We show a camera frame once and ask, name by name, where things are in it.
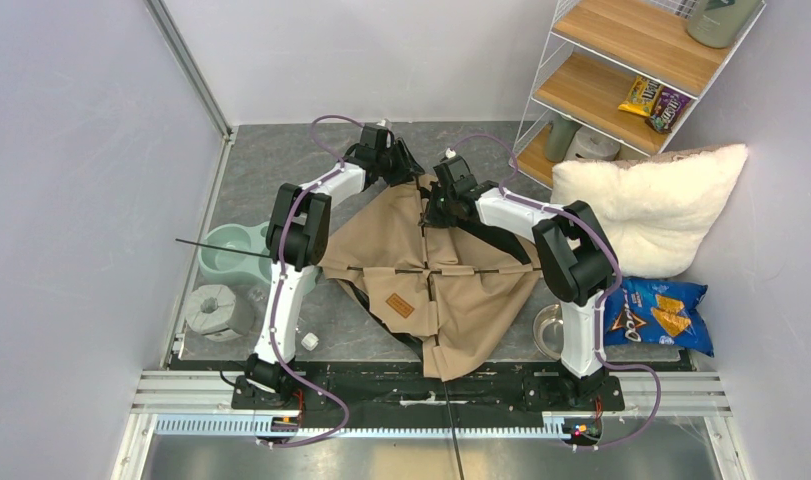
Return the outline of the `long black tent pole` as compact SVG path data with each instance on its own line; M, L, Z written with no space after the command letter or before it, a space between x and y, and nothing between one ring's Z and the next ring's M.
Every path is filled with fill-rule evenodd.
M427 190L429 183L435 179L433 176L423 175L417 180L420 195L421 190ZM421 195L421 201L423 202L422 217L427 200ZM457 369L458 361L455 353L458 327L451 307L452 289L445 285L451 283L453 273L462 269L463 264L460 262L455 246L456 230L424 226L421 224L421 217L421 238L424 243L423 260L424 268L427 270L429 306L432 308L430 315L432 330L423 345L425 371L430 377L436 377L441 381L457 473L458 477L462 479L464 468L456 431L455 410L451 404L450 388L448 387L448 382L459 377L462 372Z

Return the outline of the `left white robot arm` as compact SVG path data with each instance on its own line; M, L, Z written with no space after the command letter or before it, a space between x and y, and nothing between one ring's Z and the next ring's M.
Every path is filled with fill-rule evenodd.
M305 290L316 278L327 249L333 208L378 179L395 186L424 173L388 120L363 124L358 141L345 153L329 152L335 164L326 173L279 188L265 236L271 258L270 293L264 327L246 361L244 379L275 409L288 405L295 393L288 367L295 357L296 326Z

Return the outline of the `tan fabric pet tent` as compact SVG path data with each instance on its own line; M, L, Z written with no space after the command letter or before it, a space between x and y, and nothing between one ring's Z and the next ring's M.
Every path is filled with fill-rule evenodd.
M493 353L542 279L460 228L421 225L433 176L384 189L328 240L319 265L391 333L417 340L423 373L462 377Z

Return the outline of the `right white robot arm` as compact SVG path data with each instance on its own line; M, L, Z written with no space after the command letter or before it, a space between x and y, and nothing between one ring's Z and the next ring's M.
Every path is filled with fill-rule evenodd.
M589 205L538 202L478 182L466 160L447 150L434 167L425 225L459 228L521 263L531 258L522 243L533 243L547 288L563 314L561 363L570 373L558 382L560 400L582 409L599 392L592 376L603 367L604 351L594 316L615 275L616 257Z

